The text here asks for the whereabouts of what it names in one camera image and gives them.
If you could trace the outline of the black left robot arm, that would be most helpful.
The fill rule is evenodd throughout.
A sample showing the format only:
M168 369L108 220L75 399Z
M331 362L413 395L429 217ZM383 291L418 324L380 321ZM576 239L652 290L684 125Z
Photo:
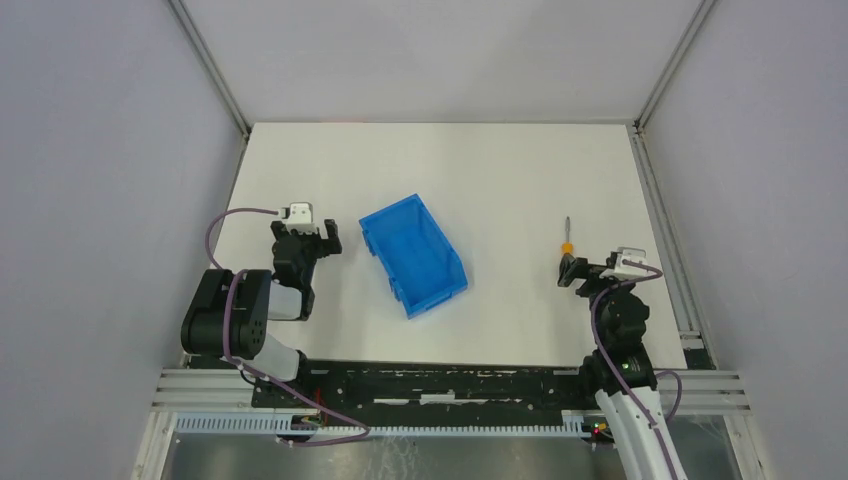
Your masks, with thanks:
M260 377L298 377L305 355L272 338L268 324L306 321L312 314L312 280L319 260L342 253L338 227L276 220L271 269L204 272L180 330L185 353L233 360Z

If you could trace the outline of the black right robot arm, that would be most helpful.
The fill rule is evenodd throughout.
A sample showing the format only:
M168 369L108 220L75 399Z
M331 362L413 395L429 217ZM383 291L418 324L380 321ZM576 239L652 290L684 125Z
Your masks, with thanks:
M646 262L645 252L622 247L602 264L565 253L557 285L580 285L575 294L589 302L595 349L578 370L585 394L600 407L628 479L686 479L663 412L657 372L643 337L650 307L635 287L658 280L663 272Z

